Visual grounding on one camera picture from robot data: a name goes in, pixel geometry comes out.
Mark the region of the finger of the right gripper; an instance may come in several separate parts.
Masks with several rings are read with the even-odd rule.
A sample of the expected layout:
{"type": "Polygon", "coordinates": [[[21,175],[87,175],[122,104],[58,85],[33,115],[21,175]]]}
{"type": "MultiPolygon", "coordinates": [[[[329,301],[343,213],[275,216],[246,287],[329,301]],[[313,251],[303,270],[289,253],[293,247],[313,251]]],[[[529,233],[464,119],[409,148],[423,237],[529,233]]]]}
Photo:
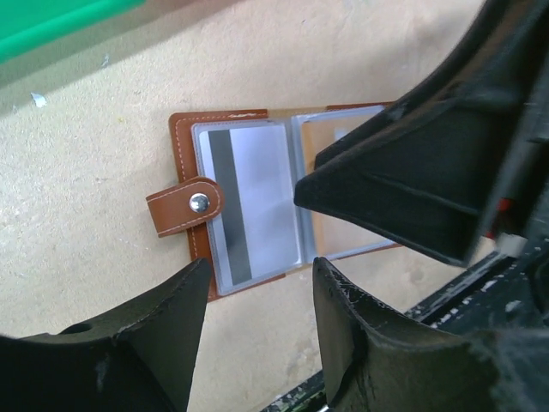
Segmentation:
{"type": "Polygon", "coordinates": [[[506,215],[548,70],[548,4],[488,1],[420,85],[320,152],[294,202],[452,265],[506,215]]]}

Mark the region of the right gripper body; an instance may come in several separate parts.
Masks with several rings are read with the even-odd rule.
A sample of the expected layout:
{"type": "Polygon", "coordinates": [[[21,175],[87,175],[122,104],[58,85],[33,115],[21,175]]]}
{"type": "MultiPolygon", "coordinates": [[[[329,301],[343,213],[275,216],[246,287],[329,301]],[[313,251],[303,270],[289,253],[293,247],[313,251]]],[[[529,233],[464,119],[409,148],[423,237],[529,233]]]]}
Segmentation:
{"type": "Polygon", "coordinates": [[[530,163],[505,216],[511,232],[526,240],[514,262],[484,292],[490,326],[548,326],[548,70],[528,104],[530,163]]]}

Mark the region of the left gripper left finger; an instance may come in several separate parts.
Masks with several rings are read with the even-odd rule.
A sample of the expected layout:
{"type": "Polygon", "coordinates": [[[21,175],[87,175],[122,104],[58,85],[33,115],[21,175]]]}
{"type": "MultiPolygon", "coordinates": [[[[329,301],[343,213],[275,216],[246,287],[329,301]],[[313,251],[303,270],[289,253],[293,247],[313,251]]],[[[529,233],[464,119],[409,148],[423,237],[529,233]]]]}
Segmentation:
{"type": "Polygon", "coordinates": [[[62,332],[1,338],[3,411],[185,411],[212,269],[203,258],[62,332]]]}

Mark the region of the brown leather card holder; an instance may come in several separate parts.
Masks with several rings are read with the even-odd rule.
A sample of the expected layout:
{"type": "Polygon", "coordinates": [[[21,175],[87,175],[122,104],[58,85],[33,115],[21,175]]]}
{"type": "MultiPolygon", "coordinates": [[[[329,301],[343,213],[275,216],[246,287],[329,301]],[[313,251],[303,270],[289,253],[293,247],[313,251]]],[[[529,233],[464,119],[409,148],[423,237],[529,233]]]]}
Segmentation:
{"type": "MultiPolygon", "coordinates": [[[[320,108],[269,110],[249,109],[218,112],[177,112],[169,119],[169,128],[172,138],[172,151],[178,174],[178,183],[173,187],[150,195],[147,199],[148,208],[160,237],[171,236],[176,233],[186,233],[192,258],[207,259],[214,271],[214,257],[208,235],[208,224],[222,212],[225,205],[225,196],[222,189],[212,179],[203,176],[199,170],[199,163],[194,143],[194,130],[197,126],[206,124],[226,124],[234,127],[238,124],[272,122],[282,124],[286,128],[288,139],[289,160],[293,177],[293,194],[297,181],[305,175],[305,161],[302,149],[301,125],[314,118],[341,118],[354,115],[372,114],[383,110],[381,103],[362,103],[358,105],[325,106],[320,108]]],[[[299,222],[299,237],[302,252],[300,266],[285,273],[274,276],[266,281],[259,282],[248,288],[271,282],[285,274],[310,264],[319,257],[312,231],[311,211],[297,207],[299,222]]],[[[330,259],[347,258],[326,257],[330,259]]],[[[240,289],[231,294],[245,290],[240,289]]],[[[217,300],[221,295],[217,289],[215,272],[212,275],[208,297],[217,300]]]]}

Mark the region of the green plastic bin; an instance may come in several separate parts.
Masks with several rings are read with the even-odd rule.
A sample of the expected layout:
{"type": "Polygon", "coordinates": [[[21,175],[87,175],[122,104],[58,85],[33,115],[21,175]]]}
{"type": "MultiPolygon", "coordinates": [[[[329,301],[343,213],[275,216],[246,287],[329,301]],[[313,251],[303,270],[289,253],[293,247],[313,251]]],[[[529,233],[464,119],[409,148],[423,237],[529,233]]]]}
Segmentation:
{"type": "Polygon", "coordinates": [[[108,39],[179,9],[186,1],[2,1],[1,62],[73,33],[108,39]]]}

